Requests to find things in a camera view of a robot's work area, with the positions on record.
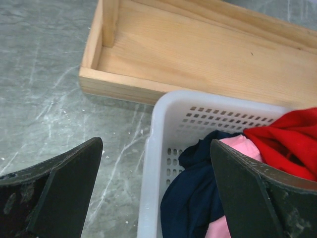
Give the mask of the navy blue t shirt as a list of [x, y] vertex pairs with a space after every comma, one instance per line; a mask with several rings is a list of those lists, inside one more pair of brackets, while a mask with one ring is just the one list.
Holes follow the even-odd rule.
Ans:
[[178, 161], [184, 170], [169, 185], [160, 204], [164, 238], [203, 238], [209, 224], [224, 215], [210, 148], [214, 139], [235, 136], [238, 134], [215, 130], [180, 154]]

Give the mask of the pink t shirt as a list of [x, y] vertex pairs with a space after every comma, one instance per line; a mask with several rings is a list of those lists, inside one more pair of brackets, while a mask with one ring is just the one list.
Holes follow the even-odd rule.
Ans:
[[[250, 158], [263, 162], [262, 156], [257, 146], [250, 139], [247, 139], [243, 135], [238, 135], [231, 138], [224, 138], [220, 141]], [[228, 229], [226, 217], [222, 216], [219, 219], [209, 223], [205, 237], [230, 238], [231, 236]]]

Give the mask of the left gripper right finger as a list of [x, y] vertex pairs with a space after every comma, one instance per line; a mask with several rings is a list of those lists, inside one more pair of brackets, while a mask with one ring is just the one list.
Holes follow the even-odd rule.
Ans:
[[315, 238], [317, 183], [275, 169], [219, 140], [211, 162], [233, 238]]

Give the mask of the red t shirt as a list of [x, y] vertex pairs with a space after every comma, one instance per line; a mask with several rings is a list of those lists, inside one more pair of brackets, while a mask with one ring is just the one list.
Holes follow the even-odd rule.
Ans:
[[286, 113], [268, 126], [243, 131], [270, 166], [291, 175], [317, 180], [317, 109]]

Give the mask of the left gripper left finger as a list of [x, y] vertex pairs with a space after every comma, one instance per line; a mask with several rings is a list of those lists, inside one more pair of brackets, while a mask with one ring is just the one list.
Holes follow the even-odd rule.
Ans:
[[2, 238], [79, 238], [103, 142], [99, 137], [0, 178]]

